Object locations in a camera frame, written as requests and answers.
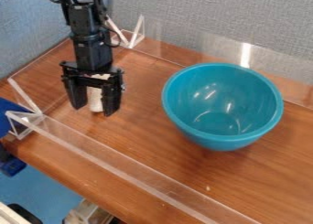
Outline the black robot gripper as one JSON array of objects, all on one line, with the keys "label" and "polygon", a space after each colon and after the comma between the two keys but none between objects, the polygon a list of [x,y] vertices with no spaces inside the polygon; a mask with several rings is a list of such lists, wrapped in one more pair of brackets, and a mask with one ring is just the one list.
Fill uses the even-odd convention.
[{"label": "black robot gripper", "polygon": [[78,110],[87,104],[87,88],[102,89],[105,116],[121,108],[122,70],[113,66],[110,39],[103,36],[71,37],[75,61],[62,61],[62,80],[73,107]]}]

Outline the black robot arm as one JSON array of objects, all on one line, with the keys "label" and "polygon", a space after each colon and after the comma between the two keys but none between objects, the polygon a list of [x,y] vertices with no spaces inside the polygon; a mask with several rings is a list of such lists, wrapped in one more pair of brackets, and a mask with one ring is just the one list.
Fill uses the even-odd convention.
[{"label": "black robot arm", "polygon": [[103,0],[51,0],[60,4],[65,20],[71,28],[77,60],[63,61],[62,80],[73,107],[78,110],[87,105],[87,88],[101,90],[105,116],[121,108],[123,71],[113,66],[110,34],[115,30],[106,26],[107,8]]}]

